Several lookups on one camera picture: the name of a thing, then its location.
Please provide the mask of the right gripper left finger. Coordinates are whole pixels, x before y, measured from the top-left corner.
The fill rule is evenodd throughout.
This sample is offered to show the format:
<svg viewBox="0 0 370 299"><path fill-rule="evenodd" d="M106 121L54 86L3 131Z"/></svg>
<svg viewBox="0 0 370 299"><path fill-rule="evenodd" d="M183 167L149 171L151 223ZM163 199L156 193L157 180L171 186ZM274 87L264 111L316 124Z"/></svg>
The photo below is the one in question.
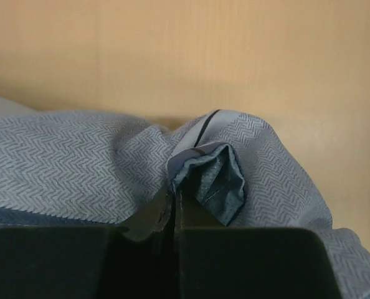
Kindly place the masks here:
<svg viewBox="0 0 370 299"><path fill-rule="evenodd" d="M0 228L0 298L173 298L174 198L119 226Z"/></svg>

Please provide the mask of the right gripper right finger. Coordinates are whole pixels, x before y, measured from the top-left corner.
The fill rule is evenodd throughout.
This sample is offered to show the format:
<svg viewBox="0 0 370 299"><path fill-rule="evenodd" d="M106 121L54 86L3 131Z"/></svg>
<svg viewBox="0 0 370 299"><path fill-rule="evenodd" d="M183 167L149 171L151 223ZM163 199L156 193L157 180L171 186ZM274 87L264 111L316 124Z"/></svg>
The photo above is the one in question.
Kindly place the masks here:
<svg viewBox="0 0 370 299"><path fill-rule="evenodd" d="M180 298L340 298L321 239L294 227L226 227L176 196Z"/></svg>

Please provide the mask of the blue striped pillowcase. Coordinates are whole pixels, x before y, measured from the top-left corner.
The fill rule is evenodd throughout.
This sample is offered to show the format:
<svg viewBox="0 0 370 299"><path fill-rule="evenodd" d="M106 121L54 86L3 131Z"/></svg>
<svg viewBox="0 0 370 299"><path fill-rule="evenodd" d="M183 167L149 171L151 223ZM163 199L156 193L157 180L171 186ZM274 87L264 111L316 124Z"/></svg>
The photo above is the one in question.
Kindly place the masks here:
<svg viewBox="0 0 370 299"><path fill-rule="evenodd" d="M216 110L171 131L132 115L37 112L0 97L0 228L119 226L162 190L226 227L294 227L322 241L340 298L370 298L370 253L332 215L263 119Z"/></svg>

